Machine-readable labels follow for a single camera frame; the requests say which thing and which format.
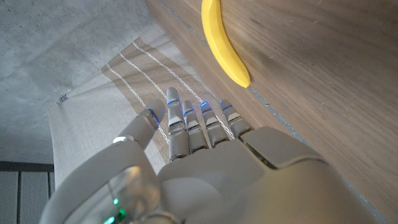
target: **concrete floor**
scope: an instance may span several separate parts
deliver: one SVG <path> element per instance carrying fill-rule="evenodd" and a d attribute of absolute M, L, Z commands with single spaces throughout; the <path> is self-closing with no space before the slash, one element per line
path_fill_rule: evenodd
<path fill-rule="evenodd" d="M 57 92 L 99 74 L 154 21 L 140 0 L 0 0 L 0 17 L 0 161 L 53 163 Z"/>

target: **banana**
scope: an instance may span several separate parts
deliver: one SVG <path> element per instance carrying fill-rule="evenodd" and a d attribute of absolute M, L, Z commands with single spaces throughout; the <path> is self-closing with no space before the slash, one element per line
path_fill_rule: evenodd
<path fill-rule="evenodd" d="M 250 85 L 249 73 L 225 34 L 220 0 L 202 1 L 201 21 L 210 50 L 221 68 L 234 82 L 247 88 Z"/>

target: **beige fabric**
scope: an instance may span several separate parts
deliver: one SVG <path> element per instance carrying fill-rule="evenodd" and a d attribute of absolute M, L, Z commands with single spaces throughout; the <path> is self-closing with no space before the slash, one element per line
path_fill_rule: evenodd
<path fill-rule="evenodd" d="M 73 169 L 110 145 L 145 104 L 156 98 L 165 102 L 170 86 L 178 90 L 182 101 L 190 100 L 196 111 L 200 111 L 202 101 L 209 101 L 226 124 L 219 99 L 203 86 L 159 26 L 154 25 L 142 36 L 147 43 L 141 38 L 135 40 L 101 69 L 103 73 L 70 92 L 66 102 L 50 109 L 56 186 Z M 198 119 L 204 126 L 203 118 Z M 167 123 L 166 115 L 146 149 L 156 172 L 169 162 Z"/>

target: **metal finger segment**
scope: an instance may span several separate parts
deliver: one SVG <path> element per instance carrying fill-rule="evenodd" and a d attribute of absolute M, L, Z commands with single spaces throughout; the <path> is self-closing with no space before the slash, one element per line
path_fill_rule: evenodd
<path fill-rule="evenodd" d="M 180 97 L 177 90 L 172 87 L 167 90 L 167 114 L 169 116 L 169 155 L 172 162 L 190 154 Z"/>
<path fill-rule="evenodd" d="M 200 105 L 200 110 L 202 112 L 203 119 L 205 120 L 211 146 L 215 147 L 220 142 L 229 141 L 228 136 L 220 125 L 220 122 L 217 120 L 209 102 L 202 103 Z"/>
<path fill-rule="evenodd" d="M 137 141 L 145 149 L 159 127 L 165 113 L 165 106 L 160 100 L 151 101 L 146 108 L 113 140 Z"/>
<path fill-rule="evenodd" d="M 197 115 L 191 102 L 184 101 L 182 103 L 182 109 L 184 112 L 185 124 L 187 125 L 191 153 L 194 153 L 200 149 L 208 149 L 205 135 L 203 134 L 203 131 L 199 125 Z"/>
<path fill-rule="evenodd" d="M 232 107 L 228 100 L 221 100 L 220 105 L 235 138 L 239 138 L 242 134 L 253 130 L 251 125 Z"/>

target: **wood grain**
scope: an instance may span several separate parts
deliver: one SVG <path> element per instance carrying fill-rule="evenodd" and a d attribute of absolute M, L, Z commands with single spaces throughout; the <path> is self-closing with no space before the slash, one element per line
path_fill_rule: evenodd
<path fill-rule="evenodd" d="M 201 1 L 164 2 L 204 38 Z M 255 126 L 283 129 L 252 103 L 248 90 L 227 78 L 206 45 L 162 1 L 147 3 L 218 97 L 246 105 Z M 251 86 L 398 223 L 397 1 L 242 0 L 221 1 L 221 8 Z M 250 109 L 249 101 L 258 108 Z"/>

